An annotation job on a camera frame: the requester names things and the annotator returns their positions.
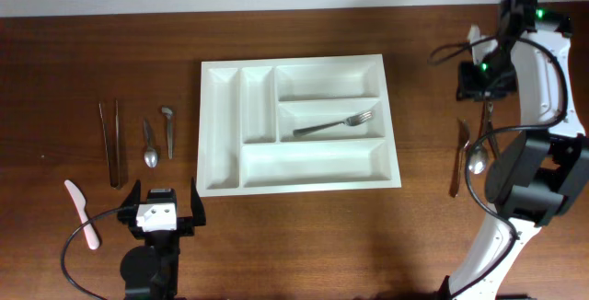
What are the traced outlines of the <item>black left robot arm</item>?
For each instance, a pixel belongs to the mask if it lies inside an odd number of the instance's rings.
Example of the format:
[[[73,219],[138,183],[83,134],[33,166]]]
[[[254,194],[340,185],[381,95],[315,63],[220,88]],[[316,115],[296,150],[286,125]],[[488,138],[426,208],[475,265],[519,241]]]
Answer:
[[[191,215],[178,216],[176,192],[152,189],[141,200],[137,180],[121,204],[117,219],[132,236],[144,243],[130,249],[121,260],[120,274],[126,299],[173,299],[178,293],[180,240],[206,225],[206,214],[196,181],[190,186]]]

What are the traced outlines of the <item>white plastic knife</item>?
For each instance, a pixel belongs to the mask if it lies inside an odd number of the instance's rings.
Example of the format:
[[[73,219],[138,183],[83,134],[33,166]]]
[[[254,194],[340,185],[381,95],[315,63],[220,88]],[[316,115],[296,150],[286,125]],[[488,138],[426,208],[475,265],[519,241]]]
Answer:
[[[66,179],[64,181],[64,186],[70,194],[81,223],[83,224],[87,222],[89,218],[86,212],[87,201],[84,194],[70,179]],[[94,226],[92,224],[88,224],[83,228],[83,230],[88,247],[91,250],[98,249],[100,247],[100,240]]]

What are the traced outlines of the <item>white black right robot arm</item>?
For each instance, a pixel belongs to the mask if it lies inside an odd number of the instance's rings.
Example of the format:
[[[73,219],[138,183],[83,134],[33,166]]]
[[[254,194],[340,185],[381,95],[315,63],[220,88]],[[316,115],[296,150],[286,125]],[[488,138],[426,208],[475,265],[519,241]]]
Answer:
[[[572,21],[538,0],[502,0],[490,36],[471,27],[457,52],[458,100],[492,102],[518,93],[517,135],[487,171],[485,196],[471,196],[485,219],[439,299],[495,299],[525,245],[569,211],[588,181],[588,138],[577,116],[568,56]]]

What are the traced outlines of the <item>white plastic cutlery tray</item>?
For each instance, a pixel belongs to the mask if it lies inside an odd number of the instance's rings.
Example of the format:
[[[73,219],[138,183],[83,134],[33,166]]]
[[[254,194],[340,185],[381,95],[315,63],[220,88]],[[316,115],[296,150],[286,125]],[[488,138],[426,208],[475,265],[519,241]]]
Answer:
[[[361,125],[293,136],[368,110]],[[382,55],[202,63],[201,196],[400,185]]]

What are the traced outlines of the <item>long metal tongs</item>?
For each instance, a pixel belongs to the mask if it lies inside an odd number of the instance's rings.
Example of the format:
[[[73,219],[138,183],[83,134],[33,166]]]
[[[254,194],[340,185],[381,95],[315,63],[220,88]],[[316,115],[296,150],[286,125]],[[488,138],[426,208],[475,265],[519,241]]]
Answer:
[[[103,133],[103,142],[107,166],[109,169],[110,186],[115,190],[122,188],[121,180],[121,140],[120,140],[120,116],[118,100],[114,101],[114,138],[110,139],[108,125],[105,119],[102,103],[98,104],[98,112]]]

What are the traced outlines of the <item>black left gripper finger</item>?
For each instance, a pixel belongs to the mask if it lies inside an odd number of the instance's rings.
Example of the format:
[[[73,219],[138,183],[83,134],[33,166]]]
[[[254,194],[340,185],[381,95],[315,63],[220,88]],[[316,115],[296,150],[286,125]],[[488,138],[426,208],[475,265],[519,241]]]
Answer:
[[[202,199],[197,191],[195,178],[191,178],[191,212],[192,224],[194,226],[206,225],[206,212],[204,210]]]
[[[141,181],[138,179],[134,182],[133,188],[126,199],[121,204],[121,209],[117,212],[117,219],[121,223],[134,223],[141,200]]]

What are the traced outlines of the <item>metal fork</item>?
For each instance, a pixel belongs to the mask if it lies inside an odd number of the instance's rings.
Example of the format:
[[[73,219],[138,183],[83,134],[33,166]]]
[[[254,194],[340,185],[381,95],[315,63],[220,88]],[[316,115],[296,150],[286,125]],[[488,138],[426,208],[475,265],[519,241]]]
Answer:
[[[470,142],[470,129],[468,124],[465,120],[457,120],[458,124],[458,141],[457,141],[457,150],[456,150],[456,159],[455,159],[455,171],[452,180],[452,186],[450,188],[450,196],[455,198],[459,193],[460,184],[461,184],[461,176],[462,176],[462,164],[464,154],[468,148]]]
[[[320,124],[320,125],[316,125],[316,126],[293,130],[293,136],[294,137],[301,137],[301,136],[304,136],[307,134],[326,130],[328,128],[339,126],[339,125],[345,125],[348,127],[355,127],[355,126],[361,125],[361,124],[371,120],[373,118],[373,116],[374,116],[374,113],[371,110],[368,110],[368,111],[364,111],[364,112],[355,114],[353,116],[350,116],[350,117],[348,117],[344,120],[341,120],[341,121],[335,121],[335,122],[330,122],[330,123],[325,123],[325,124]]]

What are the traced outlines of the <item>small metal teaspoon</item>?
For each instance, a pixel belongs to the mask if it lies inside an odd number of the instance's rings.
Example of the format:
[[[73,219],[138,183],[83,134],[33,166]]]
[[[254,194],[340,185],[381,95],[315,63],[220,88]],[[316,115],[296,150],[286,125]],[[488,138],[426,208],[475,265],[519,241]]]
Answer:
[[[158,163],[158,152],[153,145],[152,129],[147,119],[143,121],[143,128],[145,139],[144,161],[148,167],[155,168]]]

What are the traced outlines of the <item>large metal spoon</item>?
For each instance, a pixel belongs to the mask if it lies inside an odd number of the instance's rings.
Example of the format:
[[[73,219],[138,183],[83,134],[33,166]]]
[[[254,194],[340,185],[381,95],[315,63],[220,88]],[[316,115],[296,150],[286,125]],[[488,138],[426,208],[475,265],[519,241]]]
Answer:
[[[481,123],[479,127],[479,137],[482,137],[490,130],[490,102],[483,102]],[[471,158],[468,162],[468,169],[471,173],[478,175],[481,174],[487,167],[489,161],[489,154],[484,144],[473,146],[471,149]]]
[[[487,120],[486,121],[486,133],[489,135],[487,137],[487,140],[489,142],[493,157],[495,159],[498,159],[501,156],[501,151],[499,149],[498,146],[498,142],[496,140],[495,135],[492,133],[493,132],[493,125],[492,125],[492,121],[491,120]]]

